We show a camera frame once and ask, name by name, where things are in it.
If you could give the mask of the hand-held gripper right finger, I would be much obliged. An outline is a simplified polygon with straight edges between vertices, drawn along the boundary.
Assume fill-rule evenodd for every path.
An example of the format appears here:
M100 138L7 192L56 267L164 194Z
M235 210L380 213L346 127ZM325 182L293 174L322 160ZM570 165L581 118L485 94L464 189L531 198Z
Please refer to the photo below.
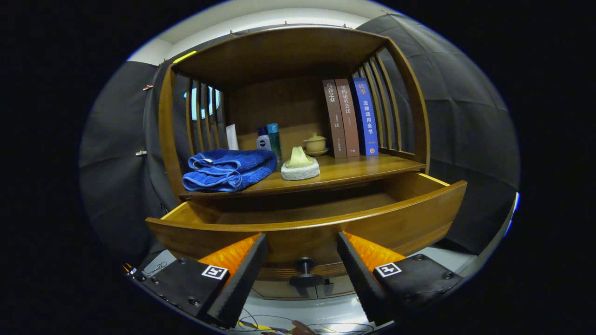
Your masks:
M430 309L464 278L422 253L402 256L347 232L337 252L370 322L404 322Z

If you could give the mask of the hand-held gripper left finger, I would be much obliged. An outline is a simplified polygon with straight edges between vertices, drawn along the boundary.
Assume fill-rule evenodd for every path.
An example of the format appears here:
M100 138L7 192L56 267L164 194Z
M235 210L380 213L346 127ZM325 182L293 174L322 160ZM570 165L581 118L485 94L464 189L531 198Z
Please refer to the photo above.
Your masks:
M202 322L234 328L268 256L266 234L256 234L202 259L171 261L141 284Z

